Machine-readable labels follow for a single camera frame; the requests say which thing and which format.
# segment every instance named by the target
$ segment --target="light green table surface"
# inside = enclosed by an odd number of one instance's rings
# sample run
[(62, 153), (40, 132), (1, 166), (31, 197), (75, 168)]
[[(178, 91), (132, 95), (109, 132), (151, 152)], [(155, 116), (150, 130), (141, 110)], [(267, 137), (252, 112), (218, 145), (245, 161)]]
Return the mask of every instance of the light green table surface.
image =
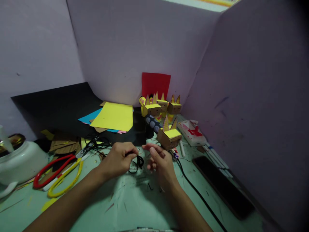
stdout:
[[(155, 137), (147, 140), (147, 142), (157, 143)], [(186, 153), (185, 159), (181, 156), (180, 147), (177, 150), (180, 154), (180, 161), (186, 176), (203, 195), (225, 228), (229, 232), (263, 231), (262, 218), (256, 211), (243, 221), (239, 221), (232, 214), (191, 162), (192, 158), (203, 154), (196, 147), (184, 144), (184, 148)], [(149, 152), (143, 151), (142, 148), (139, 148), (139, 150), (140, 155), (147, 163), (150, 156)], [(84, 178), (99, 163), (100, 160), (97, 155), (87, 158), (79, 180)], [(68, 186), (76, 176), (77, 169), (72, 171), (56, 190), (62, 190)], [(210, 227), (214, 231), (222, 231), (203, 201), (183, 177), (176, 162), (174, 162), (174, 169), (181, 187), (191, 198)], [(47, 192), (33, 190), (32, 184), (14, 191), (11, 195), (1, 200), (0, 212), (18, 203), (0, 213), (0, 230), (22, 231), (41, 214), (43, 205), (49, 200)], [(155, 175), (146, 170), (146, 165), (143, 166), (143, 169), (139, 169), (136, 174), (126, 173), (104, 184), (93, 196), (91, 205), (82, 213), (71, 231), (109, 232), (136, 229), (137, 227), (152, 227), (156, 229), (178, 228), (164, 193), (160, 191)]]

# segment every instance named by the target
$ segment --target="tissue box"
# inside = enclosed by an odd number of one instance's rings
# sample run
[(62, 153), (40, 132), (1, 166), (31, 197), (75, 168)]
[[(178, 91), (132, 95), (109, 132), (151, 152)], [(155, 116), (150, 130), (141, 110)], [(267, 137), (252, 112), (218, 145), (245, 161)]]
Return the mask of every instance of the tissue box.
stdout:
[(198, 121), (195, 120), (186, 120), (177, 123), (178, 129), (181, 131), (191, 146), (202, 146), (207, 142), (205, 136), (201, 133), (197, 124)]

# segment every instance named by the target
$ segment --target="black cable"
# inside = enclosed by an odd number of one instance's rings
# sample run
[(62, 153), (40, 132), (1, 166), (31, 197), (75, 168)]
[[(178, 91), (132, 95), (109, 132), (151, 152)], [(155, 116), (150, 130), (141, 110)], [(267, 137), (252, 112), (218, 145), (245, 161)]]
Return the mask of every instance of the black cable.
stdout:
[(129, 169), (129, 172), (131, 174), (137, 173), (138, 167), (140, 167), (142, 169), (142, 166), (144, 165), (144, 159), (141, 156), (137, 156), (136, 158), (137, 158), (137, 163), (132, 160), (132, 163), (136, 164), (136, 171), (135, 172), (131, 172), (130, 169)]
[[(106, 157), (106, 155), (104, 153), (100, 152), (100, 150), (106, 149), (110, 146), (113, 146), (113, 144), (109, 142), (108, 138), (100, 136), (100, 134), (98, 132), (87, 135), (85, 137), (85, 141), (86, 141), (86, 139), (88, 139), (90, 141), (89, 141), (89, 143), (86, 144), (84, 151), (88, 152), (88, 151), (94, 150), (97, 153), (102, 155), (102, 160)], [(136, 164), (136, 171), (131, 172), (129, 170), (129, 172), (131, 174), (135, 174), (135, 173), (137, 173), (138, 167), (142, 168), (142, 166), (144, 165), (144, 160), (141, 156), (137, 156), (137, 163), (134, 162), (134, 161), (132, 161), (132, 162)]]
[(204, 202), (204, 204), (206, 205), (206, 207), (208, 208), (208, 210), (211, 212), (211, 214), (213, 215), (213, 217), (215, 218), (215, 220), (218, 222), (218, 224), (221, 226), (221, 228), (223, 229), (224, 232), (228, 232), (226, 230), (226, 228), (224, 227), (224, 225), (220, 222), (219, 218), (217, 218), (217, 216), (215, 215), (215, 213), (213, 212), (213, 210), (210, 208), (209, 204), (205, 201), (205, 199), (203, 198), (203, 196), (200, 194), (200, 192), (196, 189), (196, 187), (194, 187), (194, 185), (188, 180), (187, 176), (185, 175), (184, 171), (183, 171), (183, 166), (180, 163), (180, 160), (177, 159), (177, 163), (180, 167), (181, 172), (183, 173), (183, 176), (185, 177), (185, 179), (188, 181), (188, 183), (191, 185), (191, 187), (196, 191), (196, 193), (199, 195), (199, 197), (202, 199), (202, 201)]

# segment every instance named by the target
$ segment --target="white kettle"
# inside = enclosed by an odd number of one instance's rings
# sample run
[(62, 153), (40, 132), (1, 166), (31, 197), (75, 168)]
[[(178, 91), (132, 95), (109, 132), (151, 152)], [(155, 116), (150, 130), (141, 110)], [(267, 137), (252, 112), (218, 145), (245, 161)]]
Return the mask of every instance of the white kettle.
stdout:
[(35, 142), (24, 142), (18, 149), (1, 157), (0, 183), (7, 188), (0, 192), (0, 198), (12, 192), (18, 183), (35, 177), (47, 164), (48, 155)]

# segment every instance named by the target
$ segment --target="yellow scissors handle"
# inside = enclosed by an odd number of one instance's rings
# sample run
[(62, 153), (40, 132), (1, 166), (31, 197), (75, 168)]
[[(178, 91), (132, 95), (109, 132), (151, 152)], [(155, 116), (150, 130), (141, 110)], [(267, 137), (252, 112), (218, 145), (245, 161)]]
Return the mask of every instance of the yellow scissors handle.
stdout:
[[(83, 169), (83, 164), (84, 164), (84, 161), (81, 160), (81, 158), (77, 159), (76, 163), (73, 164), (69, 170), (67, 172), (65, 172), (64, 174), (62, 174), (57, 180), (56, 182), (51, 186), (51, 188), (48, 190), (48, 193), (47, 193), (47, 196), (49, 198), (57, 198), (59, 196), (61, 196), (62, 194), (65, 194), (67, 191), (69, 191), (75, 184), (76, 182), (78, 181), (78, 178), (81, 174), (81, 170)], [(74, 168), (76, 168), (78, 165), (79, 168), (78, 168), (78, 172), (77, 172), (77, 175), (75, 177), (75, 179), (72, 181), (72, 183), (64, 190), (60, 191), (59, 193), (53, 193), (52, 191), (54, 190), (55, 186), (63, 180), (63, 178), (65, 178)]]

